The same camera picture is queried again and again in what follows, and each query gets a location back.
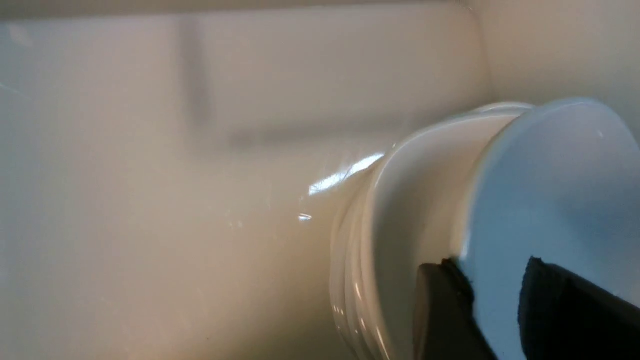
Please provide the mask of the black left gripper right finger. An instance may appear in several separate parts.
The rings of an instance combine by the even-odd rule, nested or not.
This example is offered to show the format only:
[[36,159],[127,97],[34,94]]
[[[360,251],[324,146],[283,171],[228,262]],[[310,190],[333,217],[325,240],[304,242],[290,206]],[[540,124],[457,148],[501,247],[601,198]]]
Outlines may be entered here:
[[637,360],[640,310],[582,276],[531,257],[518,306],[528,360]]

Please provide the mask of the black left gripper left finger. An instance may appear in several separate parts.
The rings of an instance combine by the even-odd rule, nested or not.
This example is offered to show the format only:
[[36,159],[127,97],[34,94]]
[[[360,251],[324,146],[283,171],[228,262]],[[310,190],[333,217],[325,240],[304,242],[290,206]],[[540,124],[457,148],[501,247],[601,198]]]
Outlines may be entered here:
[[413,358],[496,360],[473,304],[473,288],[452,259],[421,264],[414,287]]

